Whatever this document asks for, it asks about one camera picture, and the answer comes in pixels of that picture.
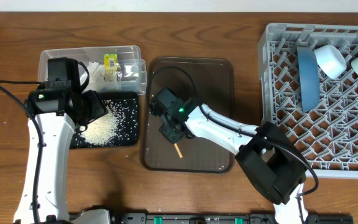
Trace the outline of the white napkin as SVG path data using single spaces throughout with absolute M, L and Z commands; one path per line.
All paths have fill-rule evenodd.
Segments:
M 89 71 L 89 83 L 87 86 L 87 90 L 101 91 L 105 81 L 105 67 L 103 64 L 98 62 L 90 62 L 87 66 Z

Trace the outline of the yellow snack wrapper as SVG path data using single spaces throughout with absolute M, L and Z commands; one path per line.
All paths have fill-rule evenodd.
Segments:
M 104 79 L 106 82 L 117 81 L 117 55 L 104 54 Z

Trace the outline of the dark blue plate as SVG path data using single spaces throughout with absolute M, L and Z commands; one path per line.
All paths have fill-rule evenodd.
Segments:
M 316 55 L 307 47 L 297 47 L 300 74 L 301 109 L 308 113 L 319 103 L 319 72 Z

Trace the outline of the light blue bowl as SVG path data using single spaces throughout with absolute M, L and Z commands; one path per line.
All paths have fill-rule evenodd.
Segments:
M 324 45 L 314 50 L 318 66 L 331 79 L 337 79 L 347 68 L 340 51 L 332 45 Z

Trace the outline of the wooden chopstick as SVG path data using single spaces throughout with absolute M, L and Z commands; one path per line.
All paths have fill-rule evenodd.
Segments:
M 175 146 L 175 149 L 176 149 L 176 152 L 177 152 L 179 158 L 182 159 L 182 158 L 183 158 L 183 154 L 181 153 L 181 150 L 180 150 L 180 148 L 178 147 L 178 144 L 175 143 L 174 146 Z

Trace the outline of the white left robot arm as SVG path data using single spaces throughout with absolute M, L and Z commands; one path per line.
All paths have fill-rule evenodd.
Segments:
M 98 94 L 81 81 L 83 62 L 51 58 L 48 78 L 24 102 L 29 118 L 29 157 L 14 223 L 69 223 L 68 153 L 75 130 L 107 114 Z

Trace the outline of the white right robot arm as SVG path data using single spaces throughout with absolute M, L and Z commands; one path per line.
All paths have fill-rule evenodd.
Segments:
M 160 132 L 172 144 L 198 137 L 231 152 L 253 187 L 273 203 L 277 223 L 307 220 L 302 193 L 309 166 L 278 126 L 234 121 L 197 98 L 183 101 L 168 88 L 152 97 L 150 113 L 162 120 Z

